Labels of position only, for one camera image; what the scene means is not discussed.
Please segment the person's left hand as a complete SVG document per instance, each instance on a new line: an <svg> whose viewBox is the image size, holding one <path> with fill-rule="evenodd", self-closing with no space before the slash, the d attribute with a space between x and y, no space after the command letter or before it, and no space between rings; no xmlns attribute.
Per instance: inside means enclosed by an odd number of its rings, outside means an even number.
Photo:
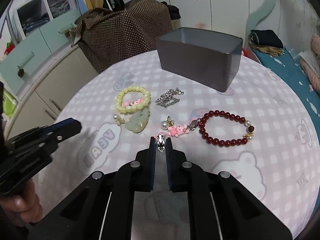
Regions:
<svg viewBox="0 0 320 240"><path fill-rule="evenodd" d="M24 184L18 195L1 197L1 207L5 211L17 213L26 223L37 223L43 218L43 208L32 179Z"/></svg>

